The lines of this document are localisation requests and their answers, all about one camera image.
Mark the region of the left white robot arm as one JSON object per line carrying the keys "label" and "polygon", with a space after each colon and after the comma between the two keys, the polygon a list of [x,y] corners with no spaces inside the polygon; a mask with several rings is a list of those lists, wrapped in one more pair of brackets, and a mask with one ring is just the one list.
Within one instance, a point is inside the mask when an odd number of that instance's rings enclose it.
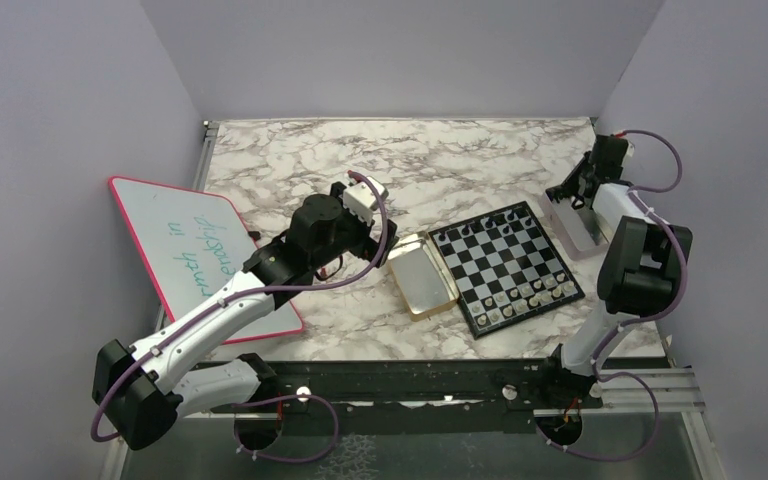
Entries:
{"label": "left white robot arm", "polygon": [[273,401],[274,384],[248,357],[197,369],[201,359],[235,331],[259,320],[317,284],[318,270],[349,253],[366,261],[338,287],[383,265],[397,225],[388,217],[384,187],[335,183],[307,197],[290,227],[246,260],[240,271],[180,321],[125,346],[111,340],[97,353],[91,397],[97,405],[90,437],[123,439],[134,450],[164,436],[177,419],[239,399],[258,411]]}

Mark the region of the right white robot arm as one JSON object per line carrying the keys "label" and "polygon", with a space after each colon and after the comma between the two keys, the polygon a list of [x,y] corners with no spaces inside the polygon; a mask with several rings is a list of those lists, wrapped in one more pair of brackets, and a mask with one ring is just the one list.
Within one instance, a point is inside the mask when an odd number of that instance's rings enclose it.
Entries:
{"label": "right white robot arm", "polygon": [[604,256],[597,305],[541,367],[537,393],[552,407],[589,396],[620,342],[675,310],[685,292],[693,234],[656,214],[640,196],[644,186],[623,179],[633,133],[597,135],[564,181],[539,199],[571,259]]}

